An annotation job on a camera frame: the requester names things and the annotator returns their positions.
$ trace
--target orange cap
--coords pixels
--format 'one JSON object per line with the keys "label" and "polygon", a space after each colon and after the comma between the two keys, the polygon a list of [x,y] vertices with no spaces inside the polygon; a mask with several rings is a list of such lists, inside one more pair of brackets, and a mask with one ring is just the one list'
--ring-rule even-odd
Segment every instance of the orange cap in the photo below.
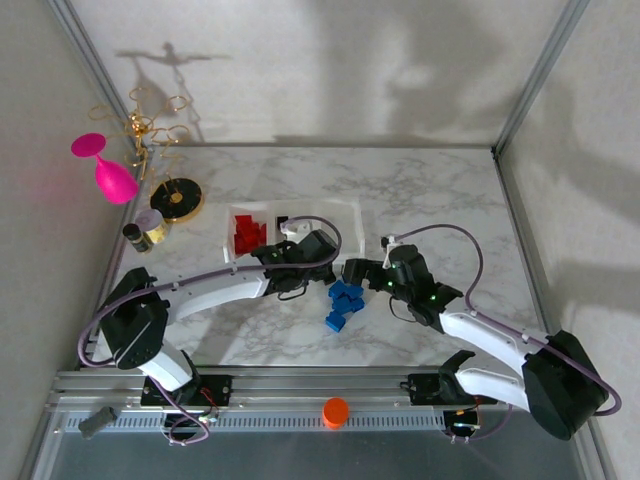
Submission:
{"label": "orange cap", "polygon": [[332,429],[338,429],[349,418],[349,405],[343,399],[335,397],[327,400],[322,409],[324,424]]}

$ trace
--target marble surface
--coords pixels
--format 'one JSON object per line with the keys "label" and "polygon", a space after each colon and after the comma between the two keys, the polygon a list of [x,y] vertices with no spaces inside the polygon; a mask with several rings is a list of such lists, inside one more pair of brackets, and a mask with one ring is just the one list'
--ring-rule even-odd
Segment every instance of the marble surface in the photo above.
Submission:
{"label": "marble surface", "polygon": [[[119,276],[146,266],[161,280],[214,269],[223,259],[226,203],[320,197],[358,197],[366,255],[382,259],[380,236],[432,223],[470,230],[485,254],[475,304],[517,323],[538,327],[524,268],[493,160],[485,150],[182,147],[174,169],[196,180],[205,205],[173,226],[147,255],[127,246]],[[149,188],[138,209],[147,208]],[[411,238],[439,281],[465,290],[477,258],[471,243],[452,231]],[[336,334],[324,323],[327,287],[311,285],[301,298],[242,300],[193,314],[167,327],[165,338],[197,365],[435,365],[463,341],[394,318],[388,295],[366,291],[367,306]],[[408,316],[398,304],[396,313]],[[99,340],[96,355],[106,353]]]}

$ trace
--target blue block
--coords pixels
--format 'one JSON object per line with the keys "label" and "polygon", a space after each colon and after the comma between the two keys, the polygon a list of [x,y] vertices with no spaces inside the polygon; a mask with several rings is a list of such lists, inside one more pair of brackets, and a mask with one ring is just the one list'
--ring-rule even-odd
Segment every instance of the blue block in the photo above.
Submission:
{"label": "blue block", "polygon": [[333,300],[333,310],[339,315],[344,315],[347,312],[353,311],[351,300],[346,295],[344,297],[336,298]]}
{"label": "blue block", "polygon": [[364,308],[364,300],[362,300],[361,298],[356,298],[351,302],[351,311],[353,313],[356,313],[357,311],[362,310],[363,308]]}
{"label": "blue block", "polygon": [[331,285],[331,288],[329,288],[329,296],[331,298],[340,298],[342,295],[344,295],[347,291],[347,286],[342,283],[340,280],[338,280],[336,283],[334,283],[333,285]]}
{"label": "blue block", "polygon": [[362,296],[362,294],[364,293],[364,288],[357,285],[349,285],[345,293],[351,300],[355,300],[356,298],[360,298]]}
{"label": "blue block", "polygon": [[340,332],[340,330],[342,330],[342,327],[344,327],[344,324],[347,323],[344,317],[337,312],[331,312],[326,318],[325,322],[327,323],[327,326],[334,332]]}

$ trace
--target pink wine glass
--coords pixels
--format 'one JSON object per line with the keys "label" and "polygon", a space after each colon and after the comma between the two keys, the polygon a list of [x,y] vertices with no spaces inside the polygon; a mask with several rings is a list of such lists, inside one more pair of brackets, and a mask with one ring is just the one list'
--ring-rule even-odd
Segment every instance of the pink wine glass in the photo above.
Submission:
{"label": "pink wine glass", "polygon": [[107,145],[107,139],[100,133],[87,133],[75,139],[71,152],[76,157],[95,157],[96,183],[111,203],[127,203],[138,193],[138,182],[122,165],[103,159],[99,154]]}

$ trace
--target white wall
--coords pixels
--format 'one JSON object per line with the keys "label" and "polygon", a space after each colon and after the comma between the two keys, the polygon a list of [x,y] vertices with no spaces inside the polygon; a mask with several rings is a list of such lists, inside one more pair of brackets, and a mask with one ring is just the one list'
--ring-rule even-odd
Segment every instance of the white wall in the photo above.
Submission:
{"label": "white wall", "polygon": [[599,421],[620,479],[640,478],[640,3],[592,1],[504,164],[551,312],[621,393]]}
{"label": "white wall", "polygon": [[[0,476],[16,478],[54,373],[68,368],[120,207],[69,152],[99,102],[44,1],[0,15]],[[120,158],[118,142],[108,157]]]}
{"label": "white wall", "polygon": [[162,122],[195,140],[489,145],[566,0],[72,3],[123,97],[192,97]]}

